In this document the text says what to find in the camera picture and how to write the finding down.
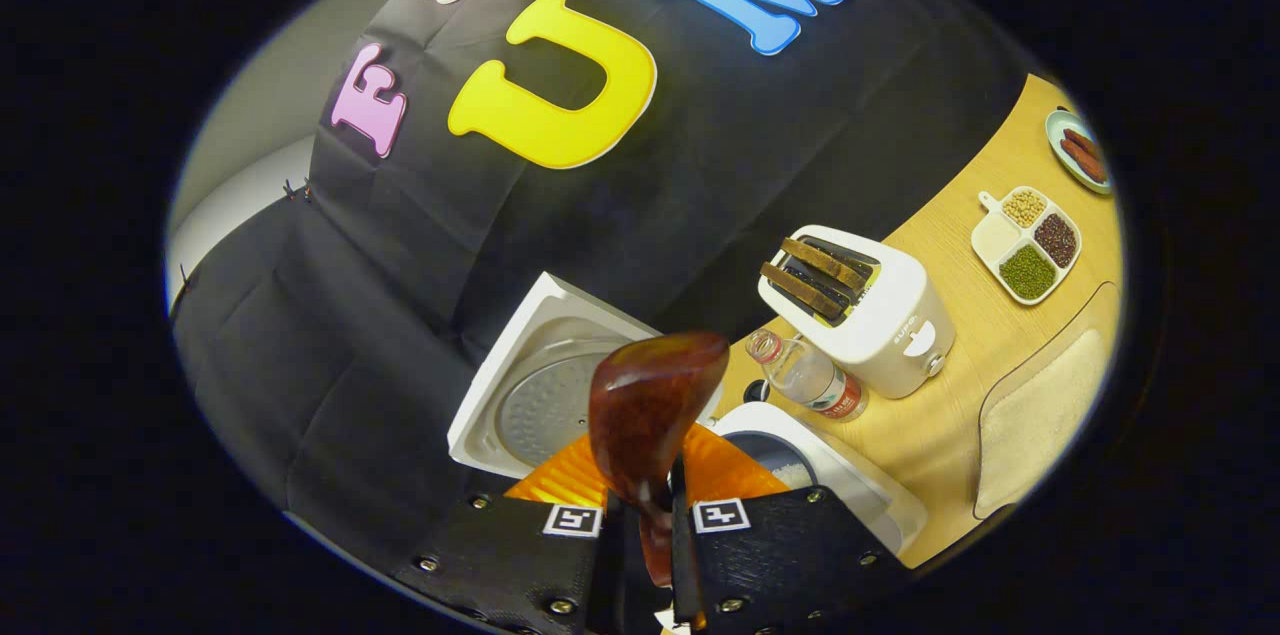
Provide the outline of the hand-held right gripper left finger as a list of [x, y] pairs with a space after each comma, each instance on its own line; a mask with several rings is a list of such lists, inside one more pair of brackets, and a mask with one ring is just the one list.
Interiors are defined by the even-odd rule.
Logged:
[[511, 486], [448, 501], [390, 577], [488, 634], [617, 634], [623, 524], [581, 435]]

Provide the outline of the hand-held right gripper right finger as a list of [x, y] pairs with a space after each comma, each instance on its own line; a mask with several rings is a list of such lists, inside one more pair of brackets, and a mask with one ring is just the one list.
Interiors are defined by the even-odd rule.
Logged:
[[673, 469], [675, 615], [695, 634], [850, 634], [911, 571], [823, 485], [695, 425]]

